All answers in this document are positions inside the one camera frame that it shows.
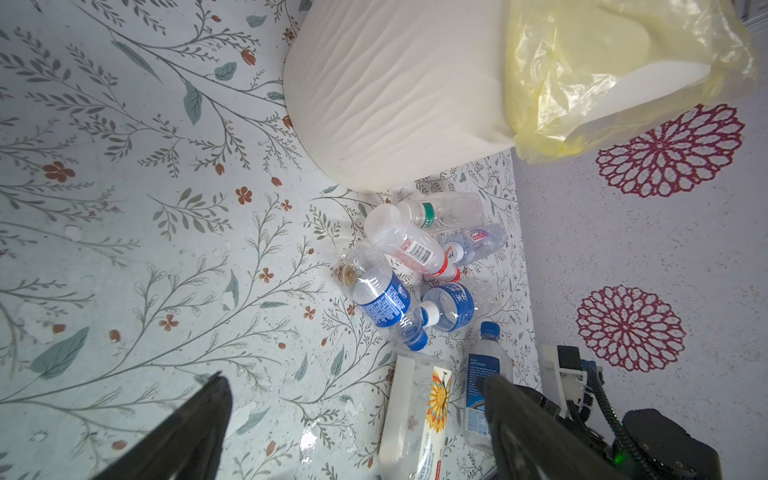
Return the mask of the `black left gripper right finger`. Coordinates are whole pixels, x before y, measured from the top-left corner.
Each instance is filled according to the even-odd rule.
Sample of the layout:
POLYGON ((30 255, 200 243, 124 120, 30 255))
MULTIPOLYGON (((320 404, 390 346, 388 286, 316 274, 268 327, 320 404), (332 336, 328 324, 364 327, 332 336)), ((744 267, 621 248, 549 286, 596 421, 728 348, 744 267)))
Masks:
POLYGON ((521 387, 497 375, 479 382, 496 462, 493 479, 622 479, 521 387))

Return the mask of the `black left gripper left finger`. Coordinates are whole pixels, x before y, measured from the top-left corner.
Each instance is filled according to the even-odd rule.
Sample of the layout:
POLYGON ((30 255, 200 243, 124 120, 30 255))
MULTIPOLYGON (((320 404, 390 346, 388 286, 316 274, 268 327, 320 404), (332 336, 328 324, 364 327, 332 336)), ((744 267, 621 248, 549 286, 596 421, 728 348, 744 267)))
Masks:
POLYGON ((219 373, 98 479, 214 479, 230 421, 233 396, 219 373))

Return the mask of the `clear bottle blue cap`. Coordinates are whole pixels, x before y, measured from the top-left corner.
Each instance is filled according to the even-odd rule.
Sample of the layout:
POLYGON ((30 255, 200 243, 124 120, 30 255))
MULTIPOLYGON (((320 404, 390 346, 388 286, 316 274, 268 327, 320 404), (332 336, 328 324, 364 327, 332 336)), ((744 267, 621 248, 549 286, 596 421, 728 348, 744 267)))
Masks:
POLYGON ((497 323, 483 321, 480 335, 480 341, 467 356, 463 434, 467 445, 491 453, 492 437, 485 416, 487 401, 478 382, 497 375, 512 381, 513 361, 500 343, 501 329, 497 323))

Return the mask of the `white sunflower-label bottle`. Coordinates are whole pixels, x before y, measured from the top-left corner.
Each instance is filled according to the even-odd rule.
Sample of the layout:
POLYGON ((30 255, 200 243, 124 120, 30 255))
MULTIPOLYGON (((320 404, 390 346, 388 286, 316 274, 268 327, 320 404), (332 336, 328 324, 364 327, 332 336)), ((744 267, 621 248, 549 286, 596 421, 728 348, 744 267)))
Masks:
POLYGON ((453 368, 436 357, 400 351, 378 448, 383 479, 442 476, 453 368))

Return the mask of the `clear blue-label blue-cap bottle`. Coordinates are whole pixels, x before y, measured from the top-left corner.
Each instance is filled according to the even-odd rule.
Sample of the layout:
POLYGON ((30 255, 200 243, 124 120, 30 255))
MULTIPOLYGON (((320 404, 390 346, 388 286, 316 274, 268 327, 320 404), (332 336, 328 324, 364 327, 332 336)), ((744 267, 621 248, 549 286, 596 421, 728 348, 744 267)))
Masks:
POLYGON ((467 278, 428 289, 421 297, 423 324, 450 333, 487 317, 497 306, 495 288, 485 280, 467 278))

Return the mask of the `blue-label water bottle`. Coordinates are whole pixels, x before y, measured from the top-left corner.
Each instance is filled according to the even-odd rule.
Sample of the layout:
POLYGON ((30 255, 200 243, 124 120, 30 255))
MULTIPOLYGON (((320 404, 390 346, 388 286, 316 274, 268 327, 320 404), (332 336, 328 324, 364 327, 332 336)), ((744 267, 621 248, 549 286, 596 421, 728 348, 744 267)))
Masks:
POLYGON ((427 346, 420 303, 378 248, 361 241, 340 255, 332 271, 346 297, 375 327, 411 351, 427 346))

